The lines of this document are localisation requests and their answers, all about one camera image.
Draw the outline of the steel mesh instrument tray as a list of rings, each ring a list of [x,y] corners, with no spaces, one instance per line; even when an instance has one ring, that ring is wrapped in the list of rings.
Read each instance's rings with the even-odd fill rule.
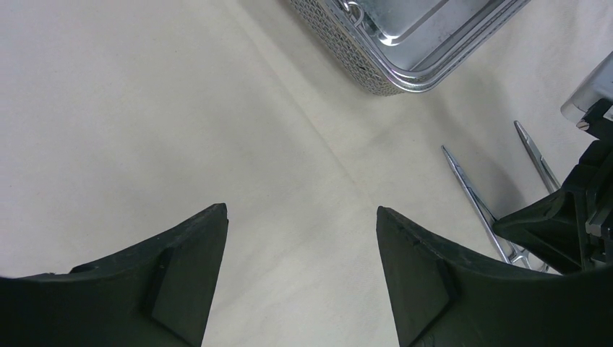
[[[519,0],[291,1],[370,93],[431,90],[527,3]]]

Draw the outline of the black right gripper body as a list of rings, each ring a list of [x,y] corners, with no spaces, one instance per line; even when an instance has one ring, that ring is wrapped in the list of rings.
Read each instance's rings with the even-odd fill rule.
[[[587,111],[596,139],[562,186],[549,196],[494,223],[493,232],[526,248],[561,274],[612,265],[612,102]]]

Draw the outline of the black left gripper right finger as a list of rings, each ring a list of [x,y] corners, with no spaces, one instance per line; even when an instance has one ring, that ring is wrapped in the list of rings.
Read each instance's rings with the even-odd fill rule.
[[[610,346],[612,269],[552,275],[438,236],[388,207],[377,241],[401,346]]]

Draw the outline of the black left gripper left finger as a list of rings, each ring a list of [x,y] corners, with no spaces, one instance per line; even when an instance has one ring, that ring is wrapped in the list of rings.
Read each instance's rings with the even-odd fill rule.
[[[200,346],[228,235],[227,207],[74,267],[1,279],[3,346]]]

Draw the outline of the cream cloth wrap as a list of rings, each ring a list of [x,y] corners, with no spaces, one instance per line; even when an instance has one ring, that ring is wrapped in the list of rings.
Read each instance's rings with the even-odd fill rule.
[[[66,273],[223,202],[205,346],[396,346],[390,207],[496,256],[489,209],[547,194],[591,137],[561,106],[612,51],[610,1],[531,1],[436,88],[379,97],[287,1],[3,1],[1,274]]]

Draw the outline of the long steel needle holder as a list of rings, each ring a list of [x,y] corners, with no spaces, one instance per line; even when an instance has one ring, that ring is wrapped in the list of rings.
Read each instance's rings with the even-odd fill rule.
[[[497,218],[492,211],[486,206],[482,198],[480,198],[476,187],[471,182],[466,172],[460,166],[455,156],[444,146],[441,146],[442,153],[448,162],[448,165],[458,180],[462,190],[465,192],[471,206],[475,210],[482,226],[485,229],[486,235],[496,249],[499,258],[506,264],[523,267],[529,270],[535,270],[541,273],[548,273],[550,266],[540,260],[538,257],[523,247],[512,243],[506,239],[502,239],[494,234],[494,222]]]

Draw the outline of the steel hemostat clamp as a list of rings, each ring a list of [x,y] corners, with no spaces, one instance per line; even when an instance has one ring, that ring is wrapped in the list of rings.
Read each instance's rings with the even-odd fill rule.
[[[531,136],[527,133],[527,131],[524,129],[524,127],[519,121],[515,120],[513,124],[521,142],[523,143],[524,148],[526,149],[526,152],[528,153],[529,158],[531,159],[531,162],[533,163],[537,173],[541,177],[541,180],[543,181],[546,190],[548,191],[548,193],[556,192],[560,188],[560,183],[558,182],[553,171],[546,162],[544,156],[541,154],[540,150],[536,146],[536,143],[533,141]]]

